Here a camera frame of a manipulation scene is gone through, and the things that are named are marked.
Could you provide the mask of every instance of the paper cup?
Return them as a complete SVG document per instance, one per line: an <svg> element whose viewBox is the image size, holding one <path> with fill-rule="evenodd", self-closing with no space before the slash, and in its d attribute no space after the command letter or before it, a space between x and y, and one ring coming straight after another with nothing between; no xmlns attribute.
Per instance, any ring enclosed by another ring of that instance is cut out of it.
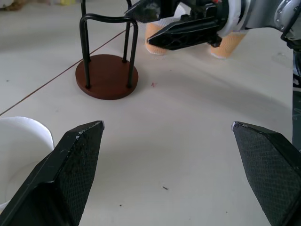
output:
<svg viewBox="0 0 301 226"><path fill-rule="evenodd" d="M160 31L162 28L166 27L167 25L171 24L172 22L179 21L181 19L181 16L186 14L185 9L182 6L178 6L176 9L174 16L161 19L156 22L148 23L146 24L146 30L145 30L145 46L146 49L155 55L164 55L166 53L166 49L164 48L158 48L156 46L150 45L147 41L149 37Z"/></svg>
<svg viewBox="0 0 301 226"><path fill-rule="evenodd" d="M220 47L210 48L211 55L219 59L226 59L230 57L246 34L247 31L232 32L231 34L223 37Z"/></svg>
<svg viewBox="0 0 301 226"><path fill-rule="evenodd" d="M25 117L0 119L0 212L53 149L51 133L41 123Z"/></svg>

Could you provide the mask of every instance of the tiled floor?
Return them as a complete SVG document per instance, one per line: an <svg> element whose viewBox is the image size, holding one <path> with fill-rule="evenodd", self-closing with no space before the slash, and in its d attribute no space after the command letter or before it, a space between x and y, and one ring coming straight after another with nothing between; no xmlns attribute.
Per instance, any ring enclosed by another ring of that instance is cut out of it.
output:
<svg viewBox="0 0 301 226"><path fill-rule="evenodd" d="M118 3L102 0L100 11L116 15ZM23 15L27 28L12 24L0 35L2 112L81 58L79 5L45 9L43 15L40 7L24 11L48 18L47 29ZM122 31L116 24L89 29L91 50ZM251 31L232 58L221 61L209 56L207 45L152 56L143 46L143 32L141 25L139 82L130 96L116 101L87 96L76 84L73 66L2 117L34 118L49 127L55 143L77 125L104 120L95 181L80 225L268 226L247 182L231 124L261 125L291 140L292 72L272 60L279 52L291 56L280 34ZM94 54L121 56L123 38Z"/></svg>

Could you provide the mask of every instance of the black metal wire stand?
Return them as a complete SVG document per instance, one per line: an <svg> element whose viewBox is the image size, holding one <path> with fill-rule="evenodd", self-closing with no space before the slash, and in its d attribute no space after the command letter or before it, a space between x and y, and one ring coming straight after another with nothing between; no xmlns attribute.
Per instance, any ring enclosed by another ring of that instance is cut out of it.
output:
<svg viewBox="0 0 301 226"><path fill-rule="evenodd" d="M130 0L127 0L127 4L128 4L128 8L130 8L132 6L132 3ZM130 62L129 62L127 84L125 84L126 87L130 89L132 87L132 77L133 77L135 53L136 53L136 46L137 46L137 39L138 39L137 22L134 19L127 17L127 16L110 17L110 16L101 16L101 15L97 15L97 14L86 13L86 0L81 0L81 13L82 13L82 18L79 23L79 29L80 29L81 48L82 48L82 54L83 54L86 89L91 88L90 71L89 71L89 63L91 62L91 57L90 57L90 50L89 50L89 37L88 37L87 21L95 20L95 21L104 22L104 23L113 23L113 24L126 23L127 24L123 58L122 58L122 62L125 64L128 62L127 61L128 39L129 39L131 24L133 25L133 28L134 28L133 43L132 43L131 57L130 57Z"/></svg>

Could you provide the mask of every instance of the wooden base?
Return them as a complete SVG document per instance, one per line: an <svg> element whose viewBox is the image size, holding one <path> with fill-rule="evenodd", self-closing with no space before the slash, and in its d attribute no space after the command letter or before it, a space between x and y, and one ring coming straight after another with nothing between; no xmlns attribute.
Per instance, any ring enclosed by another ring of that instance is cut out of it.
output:
<svg viewBox="0 0 301 226"><path fill-rule="evenodd" d="M89 63L90 88L86 88L84 62L80 62L75 71L76 82L89 96L102 100L117 100L130 95L138 83L138 71L134 67L132 87L127 87L129 62L114 55L91 56Z"/></svg>

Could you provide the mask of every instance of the white ring on robot arm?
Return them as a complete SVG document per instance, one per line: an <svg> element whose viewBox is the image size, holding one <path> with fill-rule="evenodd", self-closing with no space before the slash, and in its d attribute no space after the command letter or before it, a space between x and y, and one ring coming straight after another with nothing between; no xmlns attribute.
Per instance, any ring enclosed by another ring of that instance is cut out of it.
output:
<svg viewBox="0 0 301 226"><path fill-rule="evenodd" d="M217 32L220 37L225 37L234 31L238 25L240 12L241 12L241 0L228 0L229 15L225 26Z"/></svg>

